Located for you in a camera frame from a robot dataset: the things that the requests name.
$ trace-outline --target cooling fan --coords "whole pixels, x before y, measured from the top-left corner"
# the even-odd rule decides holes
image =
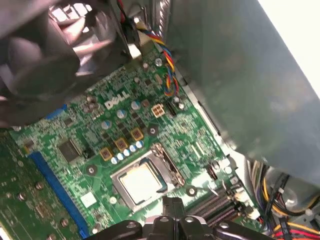
[[[108,0],[0,8],[0,128],[38,121],[132,58]]]

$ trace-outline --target dell logo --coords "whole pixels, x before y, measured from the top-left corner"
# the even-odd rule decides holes
[[[114,105],[118,105],[119,102],[122,102],[122,101],[126,100],[129,97],[130,97],[129,94],[125,93],[125,91],[122,91],[122,96],[119,93],[116,96],[114,96],[111,100],[106,101],[104,103],[104,105],[105,105],[106,109],[110,110],[110,109],[112,109],[112,107]]]

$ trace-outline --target blue capacitor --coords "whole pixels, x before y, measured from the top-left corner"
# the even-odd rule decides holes
[[[116,115],[120,119],[124,119],[127,116],[127,112],[123,109],[116,111]]]
[[[137,151],[137,147],[136,147],[135,145],[130,145],[129,149],[130,149],[130,151],[131,151],[132,153],[134,153],[135,151]]]
[[[134,101],[131,102],[131,108],[132,108],[133,110],[139,110],[140,107],[141,107],[141,104],[140,104],[139,101],[134,100]]]
[[[144,146],[144,142],[143,142],[143,141],[137,141],[137,142],[135,143],[135,145],[136,145],[136,147],[137,147],[138,149],[140,149],[140,148],[142,148],[142,147]]]
[[[128,149],[125,149],[123,150],[123,154],[126,156],[126,157],[129,157],[130,156],[130,151]]]
[[[108,130],[109,128],[111,128],[111,121],[109,120],[105,120],[103,122],[101,122],[101,127],[104,129],[104,130]]]
[[[110,161],[111,161],[112,164],[117,164],[119,162],[119,160],[114,156],[111,158]]]
[[[125,158],[125,156],[120,152],[116,155],[116,157],[118,158],[119,161],[122,161]]]

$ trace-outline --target ram slot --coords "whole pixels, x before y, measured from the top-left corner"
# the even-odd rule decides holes
[[[220,223],[221,221],[232,220],[236,216],[238,216],[238,212],[235,210],[235,206],[230,206],[230,207],[226,208],[224,211],[222,211],[221,213],[219,213],[218,215],[216,215],[213,218],[211,218],[210,220],[208,220],[207,225],[210,228],[212,228],[215,225],[217,225],[218,223]]]
[[[219,189],[217,191],[217,195],[211,195],[210,197],[206,198],[205,200],[199,202],[196,206],[191,208],[190,210],[187,211],[187,214],[189,216],[198,216],[198,214],[209,207],[210,205],[214,204],[216,201],[221,199],[222,197],[225,196],[225,191],[224,189]]]
[[[228,196],[224,196],[223,198],[216,201],[214,204],[208,206],[208,208],[205,208],[203,211],[201,211],[198,214],[198,216],[207,220],[210,216],[214,215],[216,212],[222,209],[225,209],[230,204],[234,206],[233,202],[228,199]]]

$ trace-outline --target metal case panel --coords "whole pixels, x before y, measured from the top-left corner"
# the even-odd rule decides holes
[[[175,0],[177,67],[238,152],[320,186],[319,98],[257,0]]]

